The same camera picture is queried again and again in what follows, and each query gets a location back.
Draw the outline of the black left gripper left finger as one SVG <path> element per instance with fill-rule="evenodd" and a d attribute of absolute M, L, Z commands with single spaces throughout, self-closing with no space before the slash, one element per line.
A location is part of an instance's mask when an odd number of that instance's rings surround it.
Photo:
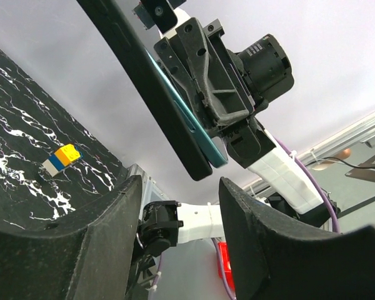
<path fill-rule="evenodd" d="M 143 180 L 40 230 L 0 226 L 0 299 L 124 299 Z"/>

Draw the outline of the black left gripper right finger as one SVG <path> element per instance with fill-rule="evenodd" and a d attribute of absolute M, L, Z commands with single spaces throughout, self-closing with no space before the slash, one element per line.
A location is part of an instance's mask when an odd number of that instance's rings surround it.
<path fill-rule="evenodd" d="M 225 177 L 219 203 L 238 299 L 375 299 L 375 225 L 324 231 Z"/>

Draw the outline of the black phone case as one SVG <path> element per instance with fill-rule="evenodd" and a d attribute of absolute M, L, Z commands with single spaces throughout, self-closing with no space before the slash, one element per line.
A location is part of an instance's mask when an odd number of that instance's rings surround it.
<path fill-rule="evenodd" d="M 79 1 L 107 42 L 188 174 L 200 181 L 212 174 L 209 161 L 185 124 L 146 48 L 116 1 Z"/>

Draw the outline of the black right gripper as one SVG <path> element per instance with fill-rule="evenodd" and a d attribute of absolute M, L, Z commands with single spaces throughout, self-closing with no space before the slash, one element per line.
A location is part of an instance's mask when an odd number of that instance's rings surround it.
<path fill-rule="evenodd" d="M 247 119 L 254 100 L 222 42 L 219 21 L 202 26 L 192 17 L 173 37 L 154 45 L 162 70 L 208 134 Z"/>

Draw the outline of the blue smartphone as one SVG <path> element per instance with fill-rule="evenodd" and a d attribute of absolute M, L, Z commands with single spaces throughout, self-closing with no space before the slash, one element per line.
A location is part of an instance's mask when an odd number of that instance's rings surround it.
<path fill-rule="evenodd" d="M 182 114 L 182 118 L 184 119 L 185 124 L 187 125 L 189 131 L 192 133 L 194 140 L 197 142 L 199 149 L 204 154 L 206 159 L 215 168 L 220 168 L 226 165 L 228 163 L 228 155 L 226 154 L 226 152 L 222 152 L 209 137 L 198 119 L 194 116 L 193 112 L 184 102 L 182 96 L 173 86 L 165 73 L 161 70 L 159 64 L 154 60 L 148 50 L 146 50 L 146 54 L 148 55 L 156 71 L 164 81 L 167 90 L 171 93 L 172 100 L 179 109 L 179 112 Z"/>

